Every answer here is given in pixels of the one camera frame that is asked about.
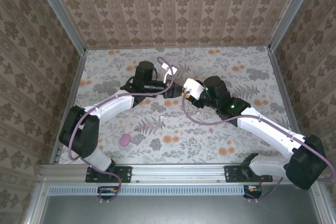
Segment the wallpaper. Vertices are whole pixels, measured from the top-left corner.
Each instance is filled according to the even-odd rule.
[[[276,55],[302,133],[320,136],[335,165],[336,0],[304,0]]]
[[[289,122],[266,47],[166,48],[88,50],[76,104],[86,107],[113,95],[135,74],[140,61],[154,63],[159,79],[164,75],[158,56],[178,68],[176,82],[187,78],[204,81],[218,75],[234,97],[252,104],[259,112],[288,128]],[[250,153],[279,155],[269,144],[233,125],[200,126],[182,111],[182,97],[146,98],[138,106],[118,114],[99,129],[99,144],[119,164],[197,164],[242,162]],[[186,109],[199,121],[220,121],[215,111]],[[121,146],[122,134],[131,135]],[[72,163],[67,148],[61,164]]]
[[[0,223],[29,206],[78,58],[47,0],[0,0]]]
[[[290,0],[61,0],[87,48],[267,44]]]

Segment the cable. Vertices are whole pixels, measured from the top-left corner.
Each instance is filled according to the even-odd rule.
[[[76,136],[76,133],[77,133],[77,130],[78,130],[79,126],[81,125],[81,123],[84,121],[84,119],[85,119],[91,112],[93,112],[94,110],[96,110],[96,109],[102,107],[102,106],[105,105],[106,103],[108,103],[108,102],[110,102],[110,101],[113,101],[114,99],[118,99],[118,98],[120,98],[120,97],[136,96],[136,95],[140,95],[140,96],[159,95],[159,94],[162,94],[162,93],[168,91],[168,90],[171,88],[171,86],[173,85],[173,82],[174,82],[174,74],[173,74],[174,71],[173,71],[173,68],[172,68],[172,66],[169,64],[169,62],[166,61],[164,58],[162,58],[162,57],[157,57],[157,60],[158,60],[158,63],[159,63],[160,65],[162,65],[162,62],[166,63],[166,64],[168,65],[170,71],[171,71],[171,74],[172,74],[172,75],[171,75],[171,76],[172,76],[172,80],[171,80],[171,82],[169,83],[169,85],[168,85],[164,90],[162,90],[162,91],[160,91],[160,92],[157,92],[157,93],[123,93],[123,94],[114,95],[114,96],[110,97],[109,99],[106,99],[105,101],[102,101],[101,103],[99,103],[98,105],[96,105],[94,108],[88,110],[88,111],[87,111],[87,112],[86,112],[86,113],[79,119],[79,121],[77,122],[75,128],[73,129],[73,132],[72,132],[72,135],[71,135],[71,138],[70,138],[70,141],[69,141],[69,145],[68,145],[68,156],[69,156],[70,160],[75,161],[75,160],[77,160],[77,159],[80,158],[80,156],[77,156],[77,157],[73,157],[73,156],[72,156],[72,154],[71,154],[71,148],[72,148],[72,144],[73,144],[73,141],[74,141],[74,139],[75,139],[75,136]],[[116,178],[118,179],[118,181],[119,181],[119,187],[118,187],[118,190],[117,190],[116,194],[111,198],[111,199],[113,199],[113,198],[118,194],[118,192],[119,192],[119,190],[120,190],[120,187],[121,187],[121,180],[120,180],[119,176],[116,175],[116,174],[114,174],[114,173],[109,173],[109,172],[101,171],[100,169],[94,167],[92,164],[90,164],[88,161],[84,160],[83,158],[81,158],[81,160],[84,161],[84,162],[85,162],[86,164],[88,164],[89,166],[91,166],[91,167],[92,167],[93,169],[95,169],[96,171],[98,171],[98,172],[100,172],[100,173],[103,173],[103,174],[112,175],[112,176],[114,176],[114,177],[116,177]]]
[[[283,180],[283,177],[281,177],[280,179],[279,179],[279,181],[277,182],[277,184],[275,185],[275,187],[268,193],[268,194],[266,194],[265,196],[262,196],[262,197],[260,197],[260,198],[258,198],[258,199],[256,199],[255,197],[253,197],[251,194],[249,194],[249,193],[245,193],[245,195],[247,195],[248,197],[250,197],[250,198],[252,198],[252,199],[254,199],[256,202],[258,202],[258,201],[260,201],[260,200],[263,200],[263,199],[266,199],[266,198],[268,198],[277,188],[278,188],[278,186],[280,185],[280,183],[282,182],[282,180]]]
[[[283,135],[285,135],[286,137],[290,138],[291,140],[301,144],[304,148],[308,149],[309,151],[313,152],[316,156],[318,156],[320,159],[322,159],[331,169],[331,175],[328,178],[318,178],[319,181],[329,181],[335,178],[335,168],[332,166],[332,164],[325,158],[323,157],[320,153],[318,153],[317,151],[315,151],[313,148],[311,148],[310,146],[308,146],[307,144],[305,144],[304,142],[301,142],[300,140],[298,140],[297,138],[293,137],[291,134],[289,134],[288,132],[284,131],[283,129],[273,125],[271,122],[268,122],[267,120],[260,118],[258,116],[255,115],[238,115],[238,116],[233,116],[232,118],[228,118],[219,122],[214,122],[214,123],[203,123],[203,122],[199,122],[195,119],[193,119],[187,112],[187,110],[185,109],[185,99],[186,96],[189,94],[190,92],[187,91],[184,93],[183,97],[182,97],[182,110],[184,112],[184,114],[186,115],[186,117],[188,119],[190,119],[191,121],[193,121],[194,123],[197,123],[199,125],[206,125],[206,126],[211,126],[211,125],[219,125],[221,123],[227,123],[230,122],[232,120],[238,119],[238,118],[253,118],[253,119],[258,119],[259,121],[266,123],[267,125],[275,128],[277,131],[279,131],[280,133],[282,133]]]

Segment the purple cable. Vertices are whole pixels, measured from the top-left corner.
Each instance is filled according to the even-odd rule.
[[[275,128],[277,131],[281,132],[282,134],[284,134],[286,137],[290,138],[291,140],[294,140],[295,142],[301,144],[304,148],[308,149],[309,151],[313,152],[316,156],[318,156],[320,159],[322,159],[331,169],[331,175],[328,178],[318,178],[319,181],[329,181],[335,178],[335,168],[332,166],[332,164],[325,158],[323,157],[320,153],[318,153],[317,151],[315,151],[314,149],[312,149],[311,147],[309,147],[307,144],[301,142],[300,140],[298,140],[297,138],[293,137],[291,134],[289,134],[288,132],[284,131],[283,129],[273,125],[272,123],[268,122],[267,120],[263,119],[263,118],[259,118],[255,115],[238,115],[238,116],[234,116],[232,118],[228,118],[225,119],[223,121],[219,121],[219,122],[214,122],[214,123],[202,123],[199,122],[195,119],[193,119],[188,112],[185,109],[185,99],[186,96],[189,94],[190,92],[187,91],[184,93],[183,98],[182,98],[182,110],[184,112],[184,114],[186,115],[187,118],[189,118],[191,121],[193,121],[194,123],[197,123],[199,125],[206,125],[206,126],[211,126],[211,125],[219,125],[221,123],[227,123],[230,122],[234,119],[238,119],[238,118],[253,118],[253,119],[258,119],[259,121],[262,121],[266,124],[268,124],[269,126]]]
[[[174,71],[173,71],[173,68],[172,66],[162,57],[158,57],[157,58],[158,60],[158,63],[162,65],[162,62],[166,63],[171,71],[171,74],[172,74],[172,80],[171,82],[169,83],[169,85],[162,91],[160,92],[157,92],[157,93],[124,93],[124,94],[118,94],[118,95],[114,95],[112,97],[110,97],[109,99],[99,103],[95,108],[92,108],[90,110],[88,110],[78,121],[78,123],[76,124],[75,128],[73,129],[73,132],[72,132],[72,135],[71,135],[71,138],[70,138],[70,141],[69,141],[69,146],[68,146],[68,156],[70,158],[70,160],[72,161],[75,161],[79,158],[79,156],[77,157],[73,157],[72,154],[71,154],[71,148],[72,148],[72,144],[73,144],[73,140],[75,139],[75,136],[76,136],[76,133],[77,133],[77,130],[80,126],[80,124],[83,122],[83,120],[91,113],[93,112],[95,109],[98,109],[100,108],[101,106],[105,105],[106,103],[110,102],[110,101],[113,101],[114,99],[117,99],[117,98],[120,98],[120,97],[127,97],[127,96],[135,96],[135,95],[140,95],[140,96],[153,96],[153,95],[159,95],[159,94],[162,94],[166,91],[168,91],[171,86],[173,85],[173,82],[174,82]],[[114,199],[116,197],[116,195],[118,194],[120,188],[121,188],[121,180],[119,178],[118,175],[114,174],[114,173],[109,173],[109,172],[104,172],[96,167],[94,167],[92,164],[90,164],[88,161],[84,160],[83,158],[81,158],[82,161],[84,161],[86,164],[88,164],[89,166],[91,166],[93,169],[95,169],[96,171],[100,172],[100,173],[103,173],[103,174],[107,174],[107,175],[112,175],[114,177],[116,177],[119,181],[119,186],[118,186],[118,190],[117,192],[115,193],[115,195],[111,198],[111,199]]]
[[[251,194],[248,194],[248,193],[245,193],[245,195],[247,195],[248,197],[254,199],[255,201],[260,201],[260,200],[266,199],[278,188],[278,186],[280,185],[280,183],[282,182],[282,180],[283,180],[283,177],[281,177],[279,179],[279,181],[277,182],[277,184],[275,185],[275,187],[268,194],[266,194],[265,196],[262,196],[261,198],[256,199],[255,197],[253,197]]]

